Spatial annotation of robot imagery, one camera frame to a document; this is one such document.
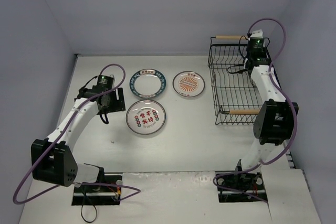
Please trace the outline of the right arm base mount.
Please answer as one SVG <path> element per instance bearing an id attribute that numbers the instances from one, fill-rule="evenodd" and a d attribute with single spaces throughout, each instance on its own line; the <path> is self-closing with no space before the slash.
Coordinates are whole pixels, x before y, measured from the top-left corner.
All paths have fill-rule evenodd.
<path id="1" fill-rule="evenodd" d="M 268 202 L 266 187 L 259 169 L 216 173 L 213 184 L 220 203 Z"/>

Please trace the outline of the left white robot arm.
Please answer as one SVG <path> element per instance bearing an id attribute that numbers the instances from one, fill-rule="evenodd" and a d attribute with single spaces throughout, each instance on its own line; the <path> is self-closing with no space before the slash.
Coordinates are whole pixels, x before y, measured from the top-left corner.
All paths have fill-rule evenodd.
<path id="1" fill-rule="evenodd" d="M 72 151 L 88 123 L 100 116 L 107 124 L 108 113 L 125 109 L 122 88 L 114 87 L 114 76 L 99 75 L 88 89 L 81 87 L 74 105 L 60 125 L 44 140 L 31 145 L 32 171 L 35 180 L 68 187 L 86 183 L 92 192 L 105 186 L 104 169 L 97 165 L 78 164 Z"/>

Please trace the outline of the teal rimmed white plate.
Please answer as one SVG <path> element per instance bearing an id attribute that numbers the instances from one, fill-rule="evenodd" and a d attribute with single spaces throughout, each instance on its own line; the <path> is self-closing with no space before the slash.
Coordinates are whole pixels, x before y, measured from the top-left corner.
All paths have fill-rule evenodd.
<path id="1" fill-rule="evenodd" d="M 155 99 L 163 94 L 167 81 L 165 75 L 156 69 L 141 69 L 129 81 L 131 92 L 140 99 Z"/>

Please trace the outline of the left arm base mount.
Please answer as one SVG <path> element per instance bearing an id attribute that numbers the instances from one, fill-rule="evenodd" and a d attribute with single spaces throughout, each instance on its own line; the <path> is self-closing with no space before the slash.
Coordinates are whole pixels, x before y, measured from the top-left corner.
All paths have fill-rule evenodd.
<path id="1" fill-rule="evenodd" d="M 111 184 L 122 184 L 121 173 L 107 173 L 102 181 L 109 186 L 75 186 L 72 206 L 116 206 L 120 205 L 121 188 Z"/>

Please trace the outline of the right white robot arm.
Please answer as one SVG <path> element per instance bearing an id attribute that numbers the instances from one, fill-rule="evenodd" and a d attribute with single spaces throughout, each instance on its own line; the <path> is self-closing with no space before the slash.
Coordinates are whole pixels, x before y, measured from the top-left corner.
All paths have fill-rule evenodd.
<path id="1" fill-rule="evenodd" d="M 251 182 L 252 172 L 261 165 L 270 165 L 286 154 L 297 132 L 298 105 L 284 94 L 275 77 L 272 60 L 267 57 L 265 39 L 250 35 L 245 66 L 255 83 L 263 104 L 253 124 L 255 140 L 233 173 L 233 184 L 245 188 Z"/>

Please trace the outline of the orange sunburst plate right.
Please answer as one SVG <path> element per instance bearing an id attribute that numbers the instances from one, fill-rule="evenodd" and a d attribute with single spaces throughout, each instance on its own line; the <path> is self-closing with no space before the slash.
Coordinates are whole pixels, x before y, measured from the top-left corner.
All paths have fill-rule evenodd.
<path id="1" fill-rule="evenodd" d="M 178 73 L 172 82 L 174 91 L 182 97 L 194 98 L 205 90 L 205 81 L 197 72 L 183 71 Z"/>

